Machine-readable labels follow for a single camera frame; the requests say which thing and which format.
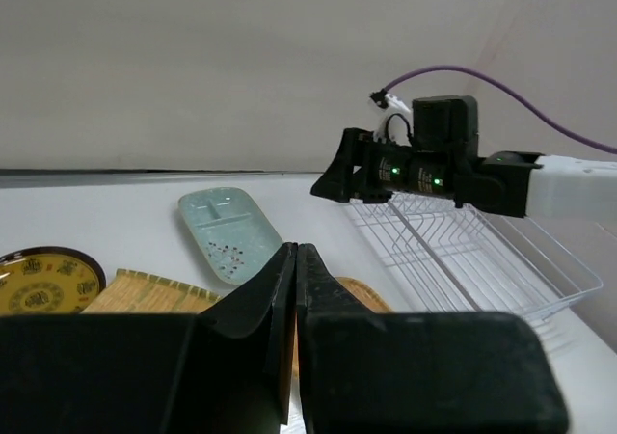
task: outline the table surface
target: table surface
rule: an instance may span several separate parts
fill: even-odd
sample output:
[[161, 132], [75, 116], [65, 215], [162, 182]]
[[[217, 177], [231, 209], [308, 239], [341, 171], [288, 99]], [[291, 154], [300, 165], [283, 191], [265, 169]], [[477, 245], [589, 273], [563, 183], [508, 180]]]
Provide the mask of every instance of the table surface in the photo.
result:
[[[56, 245], [83, 251], [102, 265], [108, 282], [118, 268], [141, 270], [228, 293], [178, 216], [187, 193], [219, 186], [247, 191], [286, 241], [314, 244], [334, 276], [357, 278], [395, 309], [398, 289], [381, 281], [384, 268], [359, 238], [341, 204], [309, 195], [311, 175], [114, 177], [82, 176], [44, 185], [0, 180], [0, 254]], [[617, 355], [573, 312], [552, 319], [568, 345], [550, 354], [576, 434], [612, 434], [617, 420]]]

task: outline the wooden coaster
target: wooden coaster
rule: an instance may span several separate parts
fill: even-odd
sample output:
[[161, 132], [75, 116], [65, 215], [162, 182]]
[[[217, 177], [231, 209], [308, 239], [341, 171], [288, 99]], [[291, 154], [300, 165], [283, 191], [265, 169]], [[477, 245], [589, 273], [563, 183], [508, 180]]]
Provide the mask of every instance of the wooden coaster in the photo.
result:
[[[392, 309], [373, 289], [358, 280], [336, 278], [349, 292], [373, 312]], [[200, 287], [133, 270], [118, 270], [116, 278], [84, 312], [203, 312], [222, 299]], [[298, 377], [298, 327], [294, 335], [294, 377]]]
[[[389, 313], [392, 309], [388, 304], [377, 294], [373, 289], [368, 287], [362, 282], [353, 278], [336, 277], [339, 283], [345, 286], [349, 292], [351, 292], [356, 299], [362, 302], [370, 310], [376, 313]], [[295, 378], [299, 376], [299, 363], [298, 363], [298, 325], [296, 324], [296, 332], [294, 334], [294, 346], [293, 346], [293, 364], [292, 371]]]
[[221, 296], [200, 287], [132, 270], [114, 281], [84, 310], [96, 312], [203, 312]]

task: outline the dish drying rack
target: dish drying rack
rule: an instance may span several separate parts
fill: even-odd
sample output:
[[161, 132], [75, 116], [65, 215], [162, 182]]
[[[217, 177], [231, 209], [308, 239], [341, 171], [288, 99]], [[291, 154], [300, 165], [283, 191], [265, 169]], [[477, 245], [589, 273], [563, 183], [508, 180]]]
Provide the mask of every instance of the dish drying rack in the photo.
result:
[[414, 312], [503, 311], [537, 322], [603, 286], [529, 219], [409, 194], [349, 210]]

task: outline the white connector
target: white connector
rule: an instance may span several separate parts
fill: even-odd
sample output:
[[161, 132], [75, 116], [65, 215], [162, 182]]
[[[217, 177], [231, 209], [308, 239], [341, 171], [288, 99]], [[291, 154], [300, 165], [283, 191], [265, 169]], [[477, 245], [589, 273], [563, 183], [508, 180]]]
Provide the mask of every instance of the white connector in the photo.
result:
[[541, 156], [531, 172], [526, 215], [617, 222], [617, 162]]
[[373, 139], [376, 142], [385, 142], [387, 138], [395, 142], [397, 145], [409, 145], [407, 139], [407, 125], [400, 116], [394, 116], [389, 121], [388, 137], [386, 136], [386, 123], [388, 118], [393, 114], [400, 114], [409, 123], [412, 123], [412, 110], [397, 96], [393, 94], [386, 95], [388, 107], [386, 109], [379, 108], [372, 100], [369, 101], [371, 109], [373, 109], [382, 118], [377, 129], [373, 132]]

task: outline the purple cable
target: purple cable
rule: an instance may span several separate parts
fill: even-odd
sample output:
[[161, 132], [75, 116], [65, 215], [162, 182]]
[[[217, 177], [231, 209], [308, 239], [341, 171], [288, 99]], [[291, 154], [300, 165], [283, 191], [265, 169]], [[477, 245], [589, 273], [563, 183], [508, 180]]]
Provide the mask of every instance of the purple cable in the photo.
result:
[[485, 75], [482, 72], [478, 72], [477, 70], [473, 70], [473, 69], [469, 69], [469, 68], [464, 68], [462, 66], [454, 66], [454, 65], [435, 65], [435, 66], [429, 66], [428, 68], [412, 70], [411, 72], [408, 72], [408, 73], [406, 73], [404, 75], [401, 75], [400, 77], [392, 80], [389, 84], [387, 84], [384, 87], [384, 90], [386, 92], [388, 92], [391, 89], [393, 89], [394, 87], [396, 87], [398, 84], [401, 84], [401, 83], [405, 82], [406, 80], [413, 79], [414, 77], [418, 77], [419, 75], [426, 74], [428, 72], [437, 72], [437, 71], [440, 71], [440, 70], [451, 70], [451, 71], [455, 71], [455, 72], [462, 72], [464, 74], [468, 74], [468, 75], [471, 75], [473, 77], [477, 77], [478, 79], [483, 80], [483, 81], [493, 85], [494, 87], [497, 87], [501, 91], [509, 94], [510, 96], [512, 96], [520, 104], [522, 104], [525, 108], [527, 108], [529, 111], [531, 111], [533, 114], [535, 114], [541, 121], [545, 122], [546, 124], [548, 124], [550, 127], [555, 129], [559, 133], [564, 134], [566, 137], [569, 137], [569, 138], [571, 138], [571, 139], [573, 139], [573, 140], [575, 140], [575, 141], [577, 141], [579, 143], [583, 143], [584, 145], [587, 145], [588, 147], [591, 147], [591, 148], [594, 148], [594, 149], [599, 149], [600, 151], [608, 152], [610, 154], [617, 154], [617, 148], [611, 147], [609, 145], [603, 145], [602, 143], [596, 142], [596, 141], [591, 140], [590, 138], [587, 138], [587, 137], [583, 137], [582, 135], [578, 135], [577, 133], [573, 132], [572, 130], [568, 130], [566, 127], [564, 127], [562, 125], [559, 125], [557, 122], [553, 121], [551, 118], [549, 118], [546, 114], [544, 114], [542, 111], [540, 111], [538, 108], [536, 108], [533, 104], [531, 104], [529, 101], [527, 101], [521, 95], [517, 94], [510, 87], [508, 87], [505, 84], [502, 84], [498, 80], [495, 80], [493, 77], [489, 77], [488, 75]]

